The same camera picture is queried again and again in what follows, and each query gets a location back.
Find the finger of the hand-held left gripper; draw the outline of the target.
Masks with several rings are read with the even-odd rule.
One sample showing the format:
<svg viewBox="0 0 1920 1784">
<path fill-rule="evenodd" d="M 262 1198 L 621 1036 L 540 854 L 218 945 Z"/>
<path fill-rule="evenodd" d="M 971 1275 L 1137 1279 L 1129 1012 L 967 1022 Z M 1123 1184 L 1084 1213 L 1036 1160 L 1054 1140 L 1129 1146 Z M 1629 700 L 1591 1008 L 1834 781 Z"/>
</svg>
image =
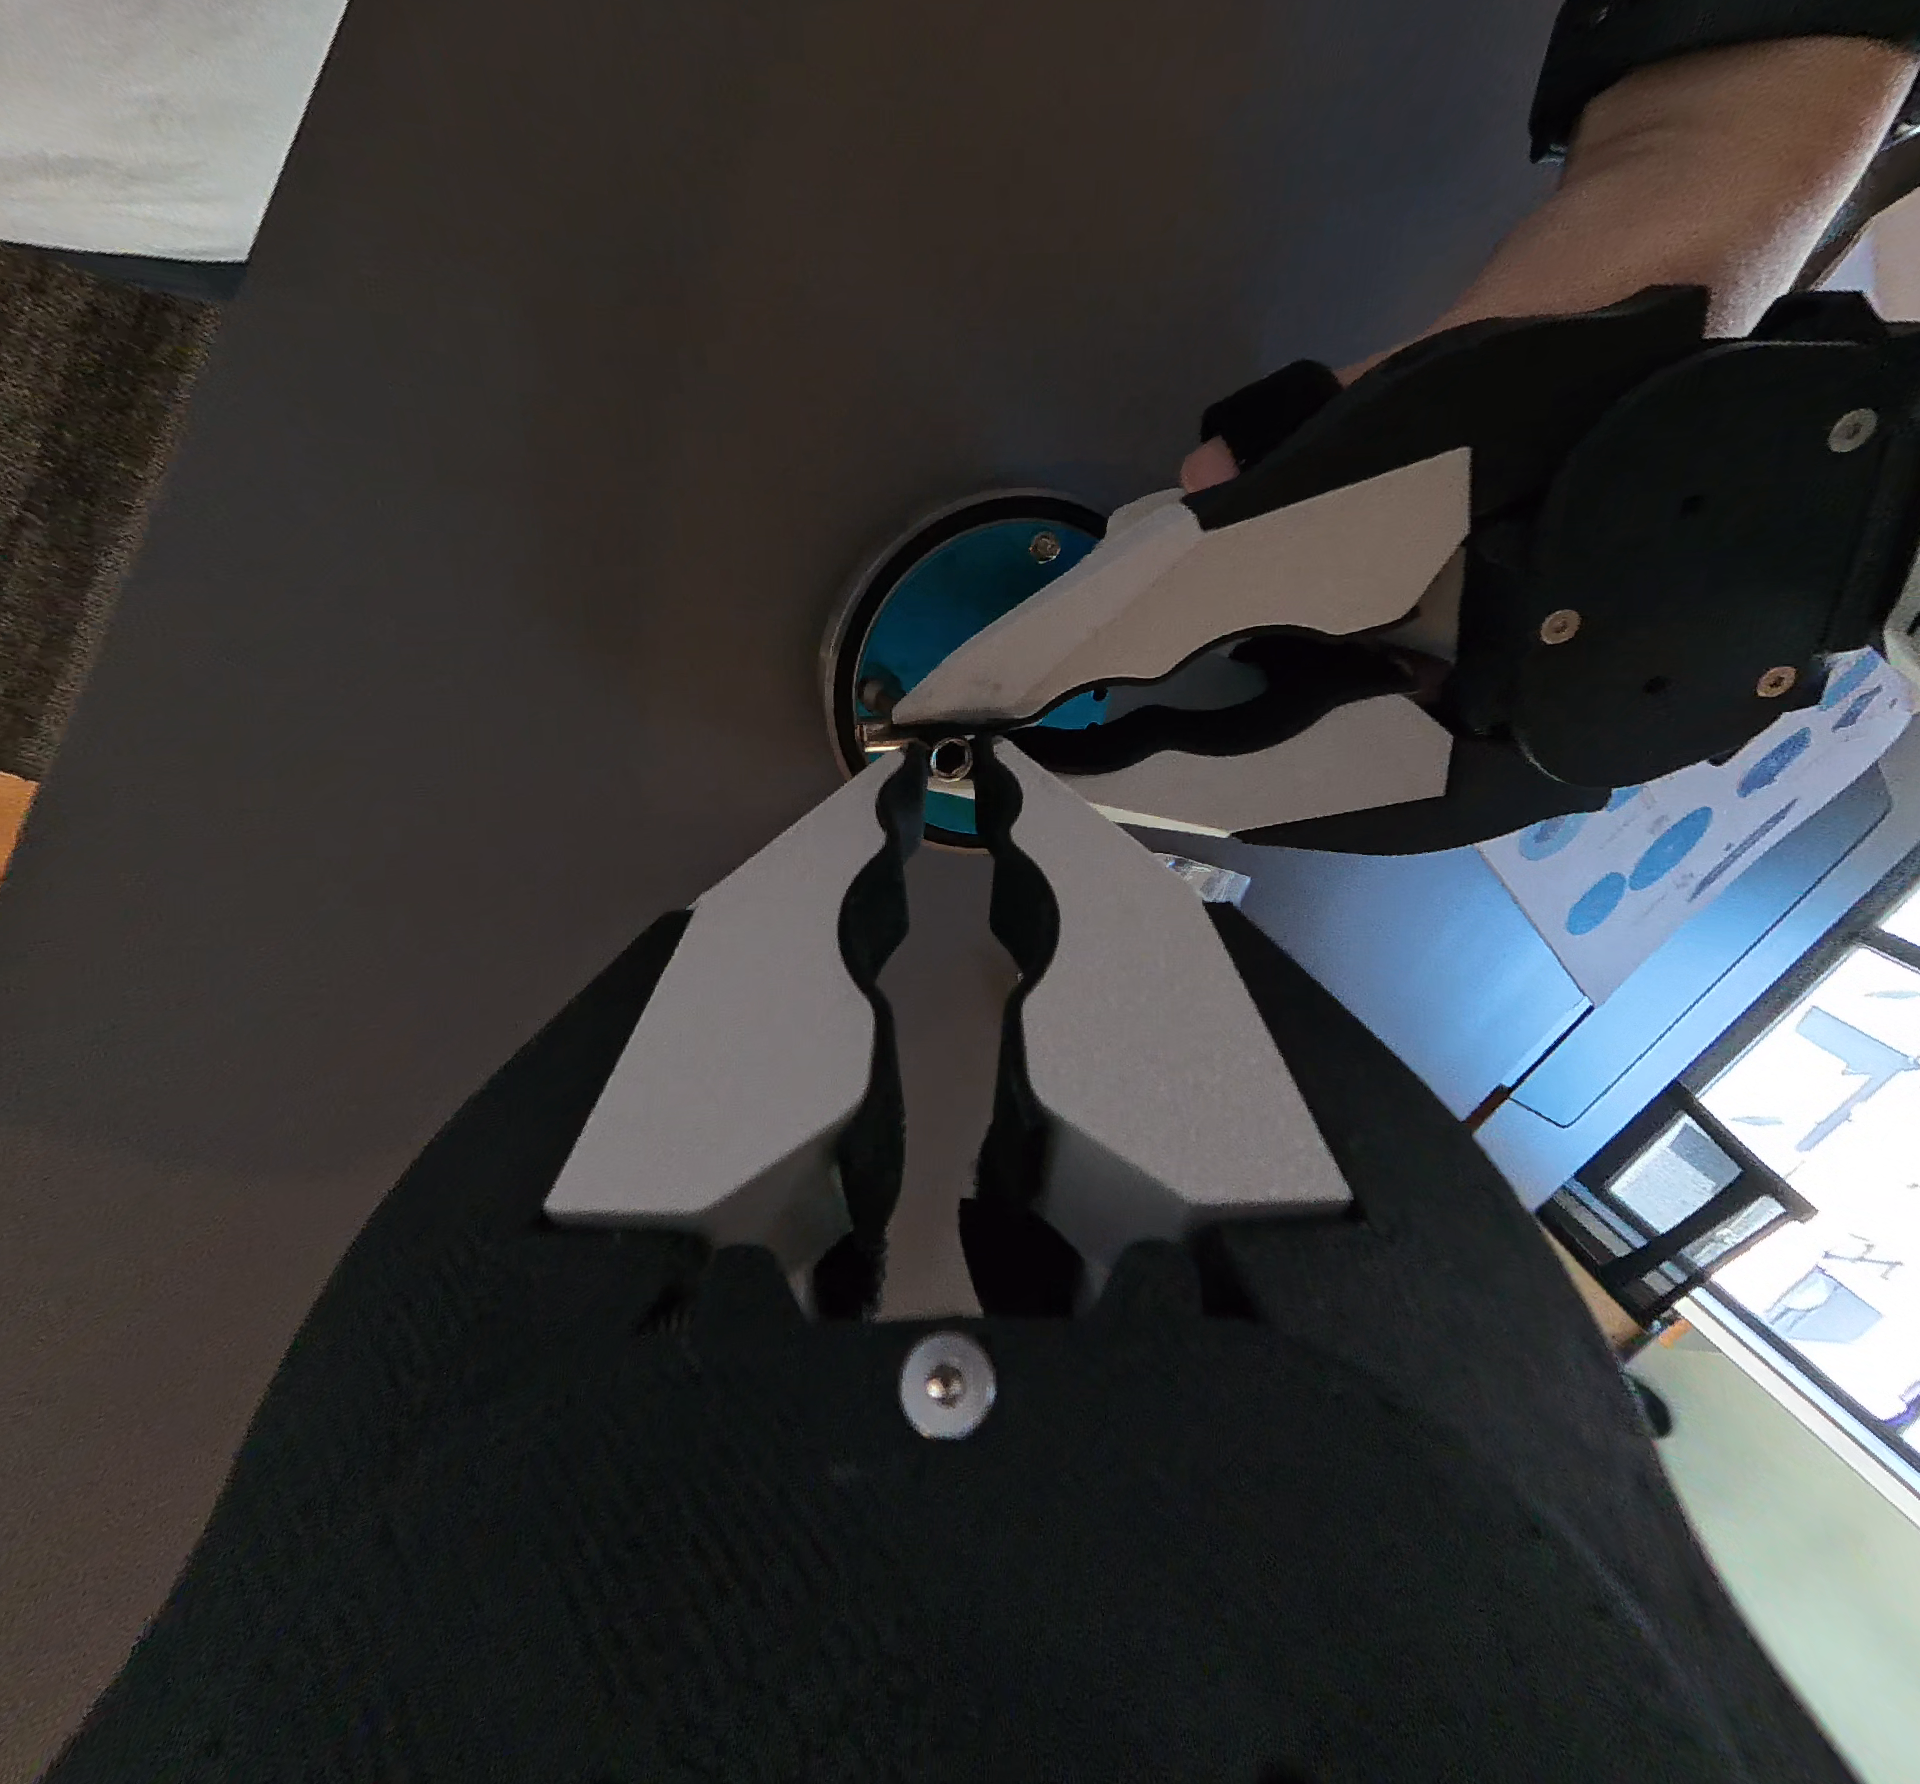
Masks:
<svg viewBox="0 0 1920 1784">
<path fill-rule="evenodd" d="M 1030 725 L 1030 757 L 1111 822 L 1234 838 L 1443 793 L 1451 731 L 1425 704 L 1449 666 L 1372 639 L 1263 629 L 1096 720 Z"/>
<path fill-rule="evenodd" d="M 1013 727 L 1086 686 L 1155 682 L 1259 629 L 1390 625 L 1469 534 L 1471 457 L 1437 453 L 1218 528 L 1177 492 L 1145 496 L 1068 573 L 932 668 L 892 725 Z"/>
</svg>

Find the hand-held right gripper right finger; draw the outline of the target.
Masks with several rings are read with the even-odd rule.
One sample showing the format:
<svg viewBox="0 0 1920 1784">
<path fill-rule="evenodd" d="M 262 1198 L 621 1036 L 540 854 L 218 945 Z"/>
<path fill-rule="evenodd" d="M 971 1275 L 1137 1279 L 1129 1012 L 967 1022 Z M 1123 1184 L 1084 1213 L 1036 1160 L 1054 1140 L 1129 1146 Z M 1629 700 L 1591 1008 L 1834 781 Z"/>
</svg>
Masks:
<svg viewBox="0 0 1920 1784">
<path fill-rule="evenodd" d="M 1335 1219 L 1350 1190 L 1212 911 L 1005 741 L 973 743 L 1015 968 L 975 1160 L 983 1306 L 1082 1306 L 1133 1245 Z"/>
</svg>

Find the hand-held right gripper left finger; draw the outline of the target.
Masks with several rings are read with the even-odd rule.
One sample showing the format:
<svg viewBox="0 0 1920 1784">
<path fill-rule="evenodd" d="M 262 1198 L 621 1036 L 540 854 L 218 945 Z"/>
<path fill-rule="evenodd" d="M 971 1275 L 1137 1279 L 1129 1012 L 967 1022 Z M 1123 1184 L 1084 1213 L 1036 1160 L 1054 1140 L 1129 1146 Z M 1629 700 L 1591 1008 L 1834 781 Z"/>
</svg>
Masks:
<svg viewBox="0 0 1920 1784">
<path fill-rule="evenodd" d="M 764 1247 L 815 1314 L 874 1316 L 904 1172 L 878 976 L 918 846 L 920 753 L 886 751 L 685 911 L 546 1221 Z"/>
</svg>

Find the blue disc with black rim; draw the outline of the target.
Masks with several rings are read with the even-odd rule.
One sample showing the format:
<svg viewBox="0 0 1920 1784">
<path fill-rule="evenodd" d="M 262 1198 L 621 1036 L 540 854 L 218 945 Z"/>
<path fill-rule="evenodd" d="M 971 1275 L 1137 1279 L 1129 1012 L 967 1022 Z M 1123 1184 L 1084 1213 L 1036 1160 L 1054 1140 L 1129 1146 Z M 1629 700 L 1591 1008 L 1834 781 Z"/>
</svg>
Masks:
<svg viewBox="0 0 1920 1784">
<path fill-rule="evenodd" d="M 1062 556 L 1036 565 L 1036 530 Z M 1092 552 L 1105 518 L 1066 494 L 1015 486 L 957 500 L 910 524 L 847 585 L 819 648 L 819 688 L 833 757 L 851 779 L 868 763 L 860 731 L 880 718 L 855 706 L 862 674 L 890 674 L 912 690 L 959 644 L 1034 597 Z"/>
</svg>

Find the person's left hand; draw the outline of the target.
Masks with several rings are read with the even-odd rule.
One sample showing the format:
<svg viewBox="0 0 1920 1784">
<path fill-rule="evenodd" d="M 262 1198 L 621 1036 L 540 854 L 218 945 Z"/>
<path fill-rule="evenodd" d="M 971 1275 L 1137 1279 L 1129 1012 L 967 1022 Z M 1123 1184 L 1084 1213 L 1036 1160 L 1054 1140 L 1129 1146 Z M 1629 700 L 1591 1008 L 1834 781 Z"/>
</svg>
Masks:
<svg viewBox="0 0 1920 1784">
<path fill-rule="evenodd" d="M 1915 56 L 1813 38 L 1668 60 L 1599 93 L 1548 198 L 1414 340 L 1471 322 L 1708 293 L 1737 336 L 1811 259 L 1911 91 Z"/>
</svg>

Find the instruction sheet with blue drawings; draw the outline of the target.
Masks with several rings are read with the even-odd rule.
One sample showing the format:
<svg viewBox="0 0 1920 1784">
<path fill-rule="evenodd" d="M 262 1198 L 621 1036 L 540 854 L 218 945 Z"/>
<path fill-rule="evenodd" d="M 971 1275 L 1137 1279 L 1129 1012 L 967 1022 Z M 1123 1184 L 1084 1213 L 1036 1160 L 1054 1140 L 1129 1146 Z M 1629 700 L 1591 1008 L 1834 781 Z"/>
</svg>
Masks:
<svg viewBox="0 0 1920 1784">
<path fill-rule="evenodd" d="M 1613 994 L 1765 850 L 1878 765 L 1915 692 L 1876 652 L 1838 656 L 1809 708 L 1720 763 L 1617 789 L 1477 852 L 1589 1002 Z"/>
</svg>

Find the large window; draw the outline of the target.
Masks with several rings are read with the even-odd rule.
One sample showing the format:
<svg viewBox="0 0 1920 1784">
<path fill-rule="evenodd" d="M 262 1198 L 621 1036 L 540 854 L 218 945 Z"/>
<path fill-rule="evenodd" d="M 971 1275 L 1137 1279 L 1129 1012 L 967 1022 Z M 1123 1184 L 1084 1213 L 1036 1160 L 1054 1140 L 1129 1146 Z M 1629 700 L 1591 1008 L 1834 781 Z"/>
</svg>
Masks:
<svg viewBox="0 0 1920 1784">
<path fill-rule="evenodd" d="M 1915 1508 L 1915 887 L 1850 913 L 1542 1221 L 1641 1344 L 1702 1334 Z"/>
</svg>

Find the person's white t-shirt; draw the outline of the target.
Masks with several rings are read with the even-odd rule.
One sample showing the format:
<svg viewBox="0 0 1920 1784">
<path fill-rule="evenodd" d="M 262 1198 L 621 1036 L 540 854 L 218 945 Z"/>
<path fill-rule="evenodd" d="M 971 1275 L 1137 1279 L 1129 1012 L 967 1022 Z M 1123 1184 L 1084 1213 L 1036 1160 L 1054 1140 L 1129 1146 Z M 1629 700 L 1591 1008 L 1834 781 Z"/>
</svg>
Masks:
<svg viewBox="0 0 1920 1784">
<path fill-rule="evenodd" d="M 1 235 L 242 265 L 347 0 L 1 0 Z"/>
</svg>

